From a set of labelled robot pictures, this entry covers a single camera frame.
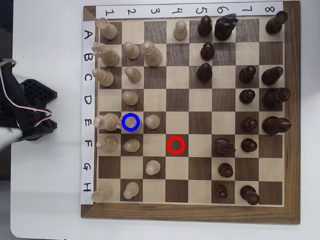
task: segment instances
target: blue circle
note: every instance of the blue circle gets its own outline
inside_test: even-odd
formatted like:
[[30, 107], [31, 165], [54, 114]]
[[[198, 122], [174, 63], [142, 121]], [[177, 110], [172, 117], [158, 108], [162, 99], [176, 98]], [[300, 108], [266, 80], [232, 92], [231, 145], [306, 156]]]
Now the blue circle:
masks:
[[[135, 124], [134, 127], [127, 127], [127, 126], [126, 126], [126, 119], [127, 119], [128, 117], [133, 117], [133, 118], [135, 118], [136, 124]], [[137, 129], [139, 128], [139, 126], [140, 126], [140, 119], [139, 119], [139, 117], [138, 117], [136, 114], [134, 114], [134, 113], [127, 113], [127, 114], [125, 114], [125, 115], [123, 116], [123, 118], [122, 118], [122, 120], [121, 120], [121, 125], [122, 125], [122, 127], [124, 128], [124, 130], [126, 130], [126, 131], [128, 131], [128, 132], [133, 132], [133, 131], [135, 131], [135, 130], [137, 130]]]

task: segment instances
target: black chess piece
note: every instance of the black chess piece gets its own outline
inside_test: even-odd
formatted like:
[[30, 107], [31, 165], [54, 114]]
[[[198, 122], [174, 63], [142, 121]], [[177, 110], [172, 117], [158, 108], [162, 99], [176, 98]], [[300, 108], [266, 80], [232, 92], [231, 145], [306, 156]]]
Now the black chess piece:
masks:
[[243, 90], [239, 95], [240, 101], [243, 102], [244, 104], [251, 103], [255, 99], [255, 97], [256, 97], [256, 93], [252, 89]]
[[201, 18], [198, 25], [198, 33], [201, 37], [205, 38], [210, 35], [212, 32], [211, 18], [208, 15], [205, 15]]
[[196, 76], [202, 83], [208, 82], [212, 77], [212, 67], [209, 63], [202, 64], [196, 71]]
[[200, 52], [201, 57], [204, 60], [210, 60], [214, 57], [215, 54], [215, 50], [214, 50], [214, 46], [211, 42], [206, 42]]
[[219, 18], [214, 27], [214, 35], [216, 39], [220, 41], [227, 40], [233, 31], [235, 29], [238, 19], [236, 18], [236, 14], [228, 14], [221, 18]]
[[268, 34], [277, 34], [281, 31], [282, 25], [288, 20], [288, 13], [279, 11], [274, 18], [270, 19], [266, 25], [265, 30]]
[[285, 133], [291, 128], [291, 123], [284, 117], [270, 116], [262, 123], [262, 129], [266, 134], [276, 135]]
[[275, 84], [283, 74], [284, 69], [280, 66], [275, 66], [271, 69], [266, 70], [262, 74], [261, 80], [265, 85], [272, 85]]

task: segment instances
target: chess piece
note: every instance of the chess piece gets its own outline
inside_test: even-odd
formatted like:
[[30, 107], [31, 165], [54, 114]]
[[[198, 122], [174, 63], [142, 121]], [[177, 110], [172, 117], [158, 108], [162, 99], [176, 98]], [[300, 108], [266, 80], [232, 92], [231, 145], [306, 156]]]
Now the chess piece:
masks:
[[145, 172], [149, 176], [152, 176], [152, 175], [159, 173], [160, 168], [161, 168], [160, 163], [158, 161], [152, 160], [146, 164]]
[[264, 94], [262, 102], [266, 107], [273, 107], [286, 102], [290, 96], [291, 94], [288, 88], [273, 88]]
[[104, 150], [108, 153], [113, 152], [117, 149], [118, 140], [114, 136], [107, 136], [101, 141], [96, 142], [96, 147], [98, 149]]
[[91, 49], [93, 51], [93, 55], [101, 58], [103, 64], [107, 67], [112, 68], [118, 65], [120, 62], [118, 53], [110, 46], [107, 46], [103, 43], [94, 42]]
[[156, 115], [150, 115], [145, 118], [144, 123], [148, 128], [156, 129], [160, 125], [160, 118]]
[[251, 103], [255, 99], [255, 97], [256, 97], [256, 93], [251, 89], [243, 90], [239, 95], [240, 101], [244, 104]]
[[125, 91], [123, 94], [122, 94], [122, 99], [123, 101], [130, 105], [130, 106], [134, 106], [137, 104], [138, 100], [139, 100], [139, 97], [138, 95], [133, 92], [133, 91]]
[[279, 11], [274, 18], [270, 19], [266, 25], [265, 30], [268, 34], [277, 34], [281, 31], [282, 25], [288, 20], [288, 13]]
[[200, 55], [204, 60], [212, 59], [215, 55], [213, 44], [211, 42], [206, 42], [201, 49]]
[[132, 83], [137, 83], [140, 81], [141, 79], [141, 73], [138, 69], [128, 66], [125, 68], [124, 70], [125, 75], [128, 77], [128, 79], [130, 80], [130, 82]]
[[123, 49], [127, 57], [132, 60], [137, 59], [140, 55], [139, 48], [131, 42], [125, 42], [123, 45]]
[[252, 117], [245, 118], [241, 123], [241, 129], [246, 132], [250, 132], [258, 127], [258, 121]]
[[262, 123], [262, 129], [266, 134], [276, 135], [285, 133], [291, 128], [291, 123], [284, 117], [270, 116]]
[[250, 153], [254, 152], [258, 148], [258, 144], [251, 138], [243, 139], [241, 142], [241, 148], [243, 151]]
[[227, 188], [223, 184], [217, 184], [213, 187], [213, 194], [218, 197], [218, 199], [226, 199], [228, 197]]
[[188, 29], [187, 29], [187, 24], [185, 21], [179, 20], [175, 23], [173, 35], [178, 40], [183, 40], [187, 37]]
[[218, 172], [222, 177], [231, 178], [234, 174], [234, 170], [229, 163], [222, 163], [218, 167]]
[[232, 156], [236, 151], [234, 144], [224, 138], [217, 139], [213, 144], [213, 149], [222, 155]]
[[212, 32], [211, 18], [208, 15], [205, 15], [201, 18], [198, 25], [198, 33], [201, 37], [205, 38], [210, 35]]
[[110, 71], [96, 68], [92, 70], [92, 75], [105, 87], [110, 87], [115, 81], [114, 75]]
[[127, 152], [135, 153], [140, 149], [140, 142], [137, 139], [129, 139], [124, 145], [124, 150]]
[[248, 84], [255, 76], [257, 70], [255, 66], [247, 66], [240, 71], [239, 79], [241, 82]]
[[130, 182], [123, 192], [123, 196], [125, 199], [132, 199], [139, 193], [139, 186], [136, 182]]
[[141, 47], [144, 60], [150, 67], [158, 66], [162, 61], [162, 53], [151, 41], [145, 41]]
[[214, 27], [214, 35], [216, 39], [220, 41], [227, 40], [231, 34], [233, 29], [235, 29], [238, 19], [236, 18], [236, 14], [228, 14], [221, 18], [219, 18]]
[[202, 64], [196, 71], [196, 76], [202, 83], [210, 81], [212, 77], [212, 68], [209, 63]]
[[250, 205], [257, 205], [260, 201], [257, 191], [249, 185], [243, 186], [240, 190], [241, 197]]
[[117, 115], [113, 113], [107, 113], [106, 115], [96, 116], [93, 120], [93, 125], [97, 129], [112, 132], [117, 130], [118, 121], [120, 121], [120, 118]]
[[266, 70], [262, 74], [261, 80], [265, 85], [272, 85], [275, 84], [283, 74], [284, 69], [280, 66], [275, 66], [271, 69]]

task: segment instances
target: black pawn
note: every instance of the black pawn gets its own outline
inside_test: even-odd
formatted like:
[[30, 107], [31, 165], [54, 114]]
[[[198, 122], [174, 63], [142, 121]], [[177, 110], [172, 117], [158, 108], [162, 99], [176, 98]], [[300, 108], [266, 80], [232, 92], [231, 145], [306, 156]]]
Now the black pawn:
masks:
[[256, 97], [255, 91], [253, 91], [251, 89], [247, 89], [247, 90], [243, 90], [240, 93], [239, 99], [244, 104], [249, 104], [255, 99], [255, 97]]
[[209, 63], [202, 64], [196, 71], [196, 76], [200, 82], [208, 82], [212, 77], [212, 67]]
[[288, 20], [288, 13], [279, 11], [274, 18], [270, 19], [266, 25], [265, 30], [268, 34], [277, 34], [281, 31], [282, 25]]
[[198, 33], [201, 37], [205, 38], [210, 35], [212, 32], [211, 18], [208, 15], [205, 15], [201, 18], [198, 25]]
[[206, 42], [200, 52], [201, 57], [204, 60], [210, 60], [214, 57], [215, 54], [215, 50], [214, 50], [214, 46], [211, 42]]

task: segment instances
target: dark square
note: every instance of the dark square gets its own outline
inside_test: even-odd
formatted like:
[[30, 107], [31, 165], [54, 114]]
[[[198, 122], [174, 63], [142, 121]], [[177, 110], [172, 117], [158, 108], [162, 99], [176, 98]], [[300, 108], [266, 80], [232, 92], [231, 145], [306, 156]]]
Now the dark square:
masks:
[[100, 32], [100, 43], [102, 44], [122, 44], [122, 22], [110, 22], [110, 24], [114, 25], [115, 28], [118, 30], [118, 36], [116, 36], [113, 40], [107, 40], [102, 33]]
[[189, 134], [211, 134], [212, 112], [190, 111], [189, 112]]
[[[140, 148], [136, 152], [129, 152], [124, 149], [124, 144], [130, 139], [137, 139]], [[144, 153], [144, 135], [143, 134], [121, 134], [121, 156], [138, 157]]]
[[237, 43], [259, 42], [259, 19], [239, 19], [236, 24], [235, 41]]
[[[126, 190], [126, 186], [132, 182], [138, 184], [139, 192], [133, 198], [126, 199], [124, 197], [124, 191]], [[143, 179], [121, 179], [120, 180], [120, 201], [122, 201], [122, 202], [142, 202], [143, 201], [143, 192], [144, 192], [143, 187], [144, 187]]]
[[99, 179], [120, 178], [120, 156], [99, 156]]
[[[214, 187], [222, 184], [226, 188], [228, 197], [226, 199], [218, 198], [214, 193]], [[211, 203], [213, 204], [235, 204], [235, 181], [212, 181], [211, 182]]]
[[[160, 163], [160, 171], [155, 175], [148, 175], [146, 173], [147, 164], [152, 161]], [[144, 156], [143, 157], [143, 179], [166, 179], [166, 157], [165, 156]]]
[[213, 112], [236, 111], [236, 89], [234, 88], [212, 89], [212, 111]]
[[[183, 139], [185, 148], [180, 154], [172, 154], [168, 151], [168, 148], [165, 148], [165, 156], [167, 157], [188, 157], [189, 156], [189, 135], [188, 134], [166, 134], [165, 142], [167, 143], [169, 138], [173, 136], [178, 136]], [[178, 151], [181, 148], [181, 143], [179, 140], [173, 140], [170, 144], [170, 148], [173, 151]]]
[[121, 89], [122, 84], [121, 84], [121, 75], [122, 75], [122, 70], [120, 66], [115, 66], [115, 67], [106, 67], [102, 66], [100, 67], [102, 70], [109, 71], [113, 74], [114, 77], [114, 82], [112, 83], [111, 86], [102, 86], [99, 84], [100, 89]]
[[189, 43], [167, 44], [166, 45], [166, 65], [167, 66], [189, 66]]
[[259, 182], [260, 205], [282, 205], [282, 182]]
[[166, 111], [187, 112], [189, 111], [189, 89], [167, 89]]
[[235, 42], [220, 42], [213, 43], [214, 66], [234, 66], [236, 65], [236, 43]]
[[144, 41], [154, 44], [167, 43], [167, 22], [166, 21], [145, 21]]
[[143, 119], [145, 120], [150, 115], [156, 115], [160, 119], [160, 125], [156, 129], [151, 129], [143, 124], [144, 134], [166, 134], [166, 112], [165, 111], [145, 111], [143, 113]]
[[283, 47], [282, 41], [260, 42], [260, 65], [282, 65]]
[[235, 112], [235, 134], [241, 135], [258, 135], [259, 134], [259, 126], [251, 131], [244, 131], [241, 128], [241, 124], [244, 119], [253, 118], [257, 120], [259, 123], [259, 112], [258, 111], [236, 111]]
[[190, 89], [212, 89], [212, 77], [207, 82], [201, 82], [197, 77], [200, 66], [189, 67], [189, 88]]
[[235, 180], [259, 181], [259, 158], [236, 158]]
[[211, 157], [189, 157], [189, 180], [211, 180]]
[[167, 203], [187, 203], [188, 188], [188, 180], [165, 180], [165, 201]]
[[259, 158], [282, 158], [282, 135], [259, 135]]
[[198, 33], [198, 25], [199, 25], [200, 21], [190, 21], [190, 43], [194, 44], [194, 43], [211, 43], [212, 42], [212, 32], [210, 33], [209, 36], [206, 37], [202, 37], [199, 35]]
[[235, 135], [226, 135], [226, 134], [220, 134], [220, 135], [212, 135], [212, 157], [213, 158], [234, 158], [235, 157], [235, 153], [233, 153], [231, 156], [228, 155], [222, 155], [220, 153], [217, 153], [214, 150], [214, 143], [216, 140], [218, 139], [227, 139], [230, 143], [232, 143], [233, 145], [235, 144], [236, 140], [235, 140]]
[[144, 90], [143, 89], [122, 89], [121, 94], [124, 92], [134, 92], [138, 95], [138, 102], [136, 105], [130, 106], [121, 98], [122, 112], [143, 112], [144, 111]]
[[166, 89], [167, 67], [144, 67], [144, 88], [145, 89]]

